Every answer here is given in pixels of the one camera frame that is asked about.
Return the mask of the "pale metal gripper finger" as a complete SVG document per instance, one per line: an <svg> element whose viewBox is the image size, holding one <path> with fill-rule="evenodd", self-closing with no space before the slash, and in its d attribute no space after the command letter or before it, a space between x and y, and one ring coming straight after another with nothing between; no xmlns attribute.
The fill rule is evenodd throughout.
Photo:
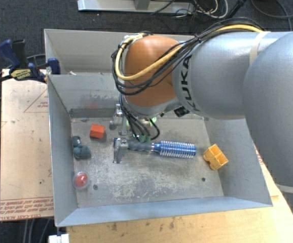
<svg viewBox="0 0 293 243"><path fill-rule="evenodd" d="M118 126L120 126L122 124L122 121L123 121L122 108L121 108L120 104L117 104L115 106L114 114L113 114L111 120L109 121L109 128L111 130L115 130Z"/></svg>
<svg viewBox="0 0 293 243"><path fill-rule="evenodd" d="M114 148L113 163L120 164L122 162L123 156L125 155L128 149L127 140L124 138L115 138L113 148Z"/></svg>

